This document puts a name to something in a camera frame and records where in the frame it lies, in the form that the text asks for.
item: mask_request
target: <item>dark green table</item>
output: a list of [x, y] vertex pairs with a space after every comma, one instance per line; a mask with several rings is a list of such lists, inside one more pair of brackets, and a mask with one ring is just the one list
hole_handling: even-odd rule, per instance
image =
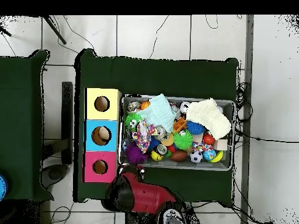
[[[218, 100], [236, 99], [238, 60], [170, 61], [97, 57], [82, 50], [75, 60], [74, 201], [104, 199], [106, 183], [82, 183], [84, 88], [118, 89], [122, 94], [158, 95]], [[231, 205], [229, 171], [147, 168], [145, 182], [168, 187], [185, 201], [221, 201]]]
[[50, 200], [40, 184], [42, 154], [41, 72], [49, 52], [0, 57], [0, 174], [8, 199]]

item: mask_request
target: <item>round hole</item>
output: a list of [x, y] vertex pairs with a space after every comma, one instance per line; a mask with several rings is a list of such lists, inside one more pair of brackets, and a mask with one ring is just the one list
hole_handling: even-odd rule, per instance
[[110, 102], [107, 97], [100, 96], [100, 97], [96, 98], [95, 109], [97, 109], [97, 111], [104, 112], [104, 111], [107, 111], [109, 109], [109, 107], [110, 107]]
[[105, 173], [107, 173], [107, 170], [108, 170], [107, 162], [105, 162], [104, 160], [97, 160], [92, 165], [92, 170], [95, 173], [97, 173], [97, 174], [105, 174]]
[[92, 131], [91, 138], [97, 145], [106, 145], [111, 140], [111, 131], [106, 126], [96, 127]]

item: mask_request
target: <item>orange ball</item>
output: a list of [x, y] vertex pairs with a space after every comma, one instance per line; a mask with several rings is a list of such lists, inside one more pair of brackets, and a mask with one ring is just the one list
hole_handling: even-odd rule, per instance
[[146, 109], [151, 103], [149, 101], [145, 101], [141, 104], [141, 109], [144, 110]]

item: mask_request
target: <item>yellow box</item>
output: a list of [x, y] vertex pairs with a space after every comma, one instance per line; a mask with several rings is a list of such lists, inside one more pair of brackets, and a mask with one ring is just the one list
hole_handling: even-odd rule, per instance
[[120, 97], [121, 93], [117, 89], [87, 88], [87, 119], [118, 120]]

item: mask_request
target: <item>yellow ball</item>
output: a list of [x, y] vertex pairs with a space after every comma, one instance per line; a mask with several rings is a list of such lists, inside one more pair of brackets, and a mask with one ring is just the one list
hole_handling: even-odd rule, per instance
[[146, 109], [151, 103], [149, 101], [145, 101], [141, 104], [141, 109], [144, 110]]
[[153, 150], [151, 152], [151, 157], [154, 161], [158, 162], [163, 159], [164, 155], [159, 155], [158, 153], [156, 153], [156, 151]]

